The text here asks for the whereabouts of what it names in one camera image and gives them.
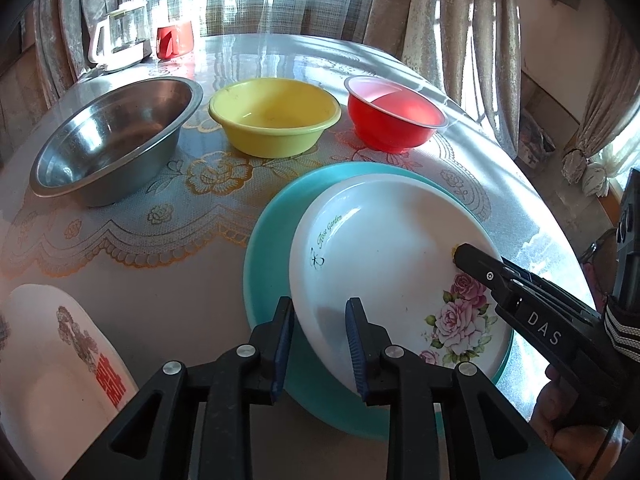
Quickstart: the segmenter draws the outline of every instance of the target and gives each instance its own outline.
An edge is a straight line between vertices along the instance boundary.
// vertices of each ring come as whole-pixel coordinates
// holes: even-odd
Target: white ceramic plate
[[[36,480],[60,480],[137,390],[68,294],[21,285],[0,306],[0,426]]]
[[[469,211],[404,176],[348,178],[309,206],[291,245],[291,296],[306,338],[342,384],[356,391],[344,328],[351,297],[425,361],[470,360],[489,378],[498,371],[511,328],[485,287],[453,264],[465,242],[500,258]]]

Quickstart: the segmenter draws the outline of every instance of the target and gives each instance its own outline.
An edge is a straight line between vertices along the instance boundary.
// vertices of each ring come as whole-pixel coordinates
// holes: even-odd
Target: curtain tie
[[[569,181],[569,184],[577,184],[582,178],[584,170],[587,169],[587,159],[580,148],[568,151],[562,158],[562,176]]]
[[[587,165],[582,177],[582,191],[586,196],[606,196],[609,192],[607,170],[602,164],[592,162]]]

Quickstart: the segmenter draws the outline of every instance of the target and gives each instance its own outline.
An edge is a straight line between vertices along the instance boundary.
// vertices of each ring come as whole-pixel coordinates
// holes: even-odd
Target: human hand
[[[582,480],[607,434],[607,429],[598,426],[573,426],[556,432],[551,422],[564,415],[571,406],[556,384],[560,377],[558,372],[549,366],[545,375],[552,382],[540,391],[529,423],[575,478]],[[618,459],[622,449],[623,430],[624,426],[619,423],[589,480],[602,480]]]

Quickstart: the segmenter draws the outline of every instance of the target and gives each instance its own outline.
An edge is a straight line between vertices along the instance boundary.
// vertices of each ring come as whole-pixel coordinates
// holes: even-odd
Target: round table
[[[476,215],[503,257],[593,305],[564,234],[495,138],[388,54],[323,38],[245,34],[206,38],[192,54],[158,68],[139,64],[74,85],[0,174],[0,300],[23,283],[68,292],[138,384],[168,360],[208,362],[247,341],[242,263],[255,221],[288,182],[346,160],[386,162],[430,178]],[[204,99],[183,127],[174,157],[152,182],[119,203],[93,209],[30,193],[33,159],[57,126],[95,97],[158,73],[195,79]],[[443,105],[449,126],[402,155],[366,148],[345,106],[344,79],[357,74],[379,75],[427,95]],[[206,105],[215,90],[256,76],[317,84],[340,101],[342,119],[293,158],[239,153]],[[498,387],[526,417],[546,382],[545,365],[516,335]],[[252,408],[252,443],[256,479],[385,476],[385,443],[334,430],[286,394],[272,408]]]

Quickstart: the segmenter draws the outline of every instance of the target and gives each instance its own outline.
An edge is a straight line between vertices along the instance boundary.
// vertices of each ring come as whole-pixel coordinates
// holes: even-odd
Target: stainless steel bowl
[[[98,97],[60,126],[36,157],[30,185],[41,197],[72,195],[107,205],[149,182],[174,153],[180,126],[202,101],[202,88],[158,77]]]

